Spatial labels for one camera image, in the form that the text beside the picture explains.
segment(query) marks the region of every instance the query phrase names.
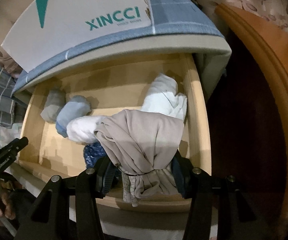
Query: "white box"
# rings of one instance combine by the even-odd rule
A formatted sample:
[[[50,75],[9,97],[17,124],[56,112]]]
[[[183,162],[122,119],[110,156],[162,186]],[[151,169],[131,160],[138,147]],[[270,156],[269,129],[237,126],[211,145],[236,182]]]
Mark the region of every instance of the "white box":
[[[35,0],[2,47],[27,72],[73,46],[151,25],[147,0]]]

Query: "rolled sock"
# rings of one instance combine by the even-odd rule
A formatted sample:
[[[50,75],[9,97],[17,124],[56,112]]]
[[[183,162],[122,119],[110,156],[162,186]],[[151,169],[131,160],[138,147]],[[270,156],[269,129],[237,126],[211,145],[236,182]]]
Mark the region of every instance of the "rolled sock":
[[[83,96],[73,96],[62,108],[56,118],[55,128],[57,133],[66,138],[66,127],[68,123],[78,117],[82,117],[91,111],[90,103]]]
[[[68,139],[77,143],[98,142],[94,135],[96,126],[105,118],[106,115],[82,116],[71,120],[67,125]]]
[[[55,123],[64,105],[65,93],[59,89],[50,90],[41,117],[45,122]]]

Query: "metal screw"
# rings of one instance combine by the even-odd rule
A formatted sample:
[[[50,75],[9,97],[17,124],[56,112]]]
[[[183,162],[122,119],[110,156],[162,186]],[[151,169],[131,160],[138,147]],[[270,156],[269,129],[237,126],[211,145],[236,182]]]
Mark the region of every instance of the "metal screw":
[[[229,175],[227,177],[227,179],[228,179],[229,182],[235,182],[236,181],[236,178],[234,176],[232,176],[232,175]]]
[[[90,174],[93,174],[95,172],[95,169],[89,168],[85,172],[86,172],[86,174],[90,175]]]
[[[60,179],[60,177],[58,175],[55,175],[51,178],[51,181],[57,182],[57,181],[59,181],[59,179]]]
[[[201,174],[202,170],[200,168],[193,168],[193,173],[195,174]]]

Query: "white towel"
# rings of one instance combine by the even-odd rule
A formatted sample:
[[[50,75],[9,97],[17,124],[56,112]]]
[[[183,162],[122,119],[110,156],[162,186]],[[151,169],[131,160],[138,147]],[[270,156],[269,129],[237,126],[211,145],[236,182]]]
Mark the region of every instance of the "white towel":
[[[66,129],[68,139],[77,143],[94,143],[98,140],[94,135],[94,129],[106,115],[82,116],[71,120]]]
[[[184,121],[187,111],[187,97],[177,93],[174,79],[159,74],[152,82],[142,108],[143,112],[161,113]]]

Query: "wooden drawer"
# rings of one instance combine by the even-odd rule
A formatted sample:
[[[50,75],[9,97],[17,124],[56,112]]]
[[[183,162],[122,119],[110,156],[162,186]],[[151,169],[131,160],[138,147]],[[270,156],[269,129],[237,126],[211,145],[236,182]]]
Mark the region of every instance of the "wooden drawer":
[[[19,155],[22,167],[47,182],[51,176],[76,176],[85,170],[83,145],[63,138],[54,124],[40,116],[49,90],[59,86],[67,100],[82,95],[91,103],[91,115],[112,115],[139,109],[155,77],[164,72],[178,83],[179,92],[188,97],[188,114],[179,151],[211,174],[210,139],[204,96],[191,54],[163,54],[124,57],[95,64],[84,64],[39,83],[29,103],[22,128],[29,144]],[[99,204],[143,212],[184,212],[190,200],[180,194],[156,194],[143,199],[138,207],[123,201],[123,188],[113,188]]]

